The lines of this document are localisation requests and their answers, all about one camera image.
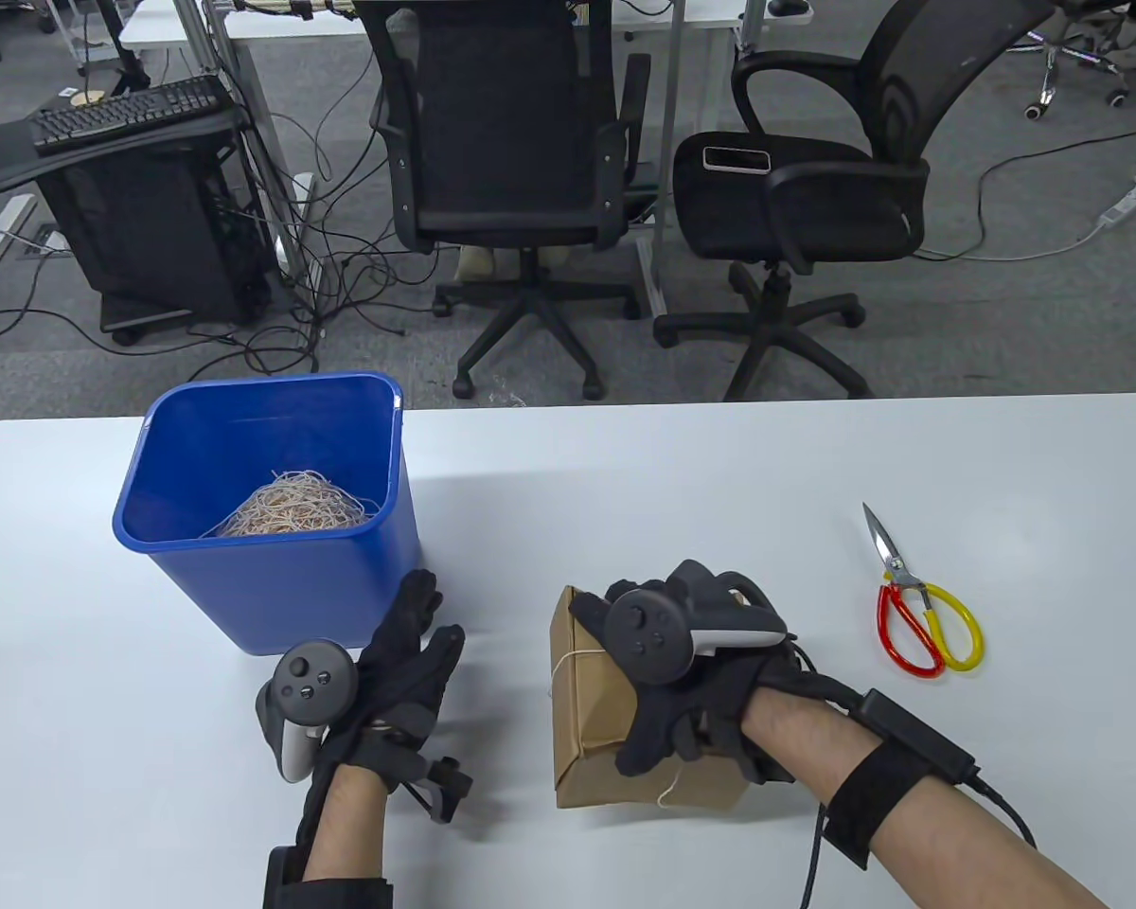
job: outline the black keyboard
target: black keyboard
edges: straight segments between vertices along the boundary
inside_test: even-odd
[[[223,83],[214,75],[201,75],[78,108],[39,110],[26,120],[39,156],[53,156],[204,117],[231,106]]]

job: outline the string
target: string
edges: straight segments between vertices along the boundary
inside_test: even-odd
[[[275,474],[204,537],[253,537],[359,527],[378,514],[373,499],[359,499],[315,470]]]
[[[563,666],[565,660],[568,659],[568,657],[576,657],[576,656],[580,656],[582,653],[605,653],[605,650],[601,650],[601,649],[594,649],[594,650],[568,650],[567,653],[565,653],[562,657],[560,657],[559,659],[557,659],[557,661],[554,664],[554,667],[552,667],[552,670],[551,670],[551,685],[552,685],[552,687],[554,687],[554,684],[556,684],[556,673],[558,673],[560,670],[560,667]],[[551,687],[548,689],[548,697],[551,697]]]
[[[668,810],[668,804],[665,803],[665,797],[675,791],[675,789],[677,787],[677,779],[682,778],[682,770],[685,770],[685,764],[678,766],[677,774],[673,775],[673,783],[668,784],[667,791],[655,797],[655,807],[658,807],[658,809]]]

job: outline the hand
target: hand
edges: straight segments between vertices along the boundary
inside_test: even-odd
[[[648,582],[645,587],[662,582]],[[569,611],[602,648],[605,616],[611,602],[636,587],[629,581],[607,590],[605,599],[578,593]],[[749,700],[759,678],[790,678],[801,673],[791,640],[775,648],[717,650],[713,657],[695,657],[690,672],[670,684],[643,684],[636,690],[636,715],[627,739],[616,754],[624,776],[640,776],[673,753],[686,761],[702,757],[710,747],[733,758],[753,783],[793,777],[741,732]]]
[[[460,625],[438,627],[428,648],[421,650],[420,637],[429,631],[438,606],[442,606],[442,593],[437,592],[437,578],[433,572],[409,572],[400,582],[400,592],[378,624],[370,644],[357,659],[357,700],[342,718],[329,726],[316,757],[311,789],[303,806],[303,822],[299,824],[295,840],[303,861],[310,852],[333,774],[340,765],[353,761],[364,732],[373,731],[385,714],[400,706],[416,704],[437,718],[442,697],[446,693],[446,681],[463,653],[463,628]],[[428,739],[429,732],[431,726],[424,735],[406,735],[406,748],[416,752]],[[387,791],[395,790],[398,783],[390,779],[386,767],[367,768],[381,776]]]

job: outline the blue bin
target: blue bin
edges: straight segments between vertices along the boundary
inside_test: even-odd
[[[148,411],[114,534],[247,653],[368,644],[420,561],[402,422],[400,385],[374,372],[179,385]],[[349,529],[202,536],[284,470],[318,470],[381,510]]]

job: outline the computer tower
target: computer tower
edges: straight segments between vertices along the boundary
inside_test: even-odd
[[[224,174],[239,165],[236,140],[175,139],[39,177],[118,343],[178,324],[243,324],[269,302],[265,274],[277,262],[260,206],[247,181],[237,198]]]

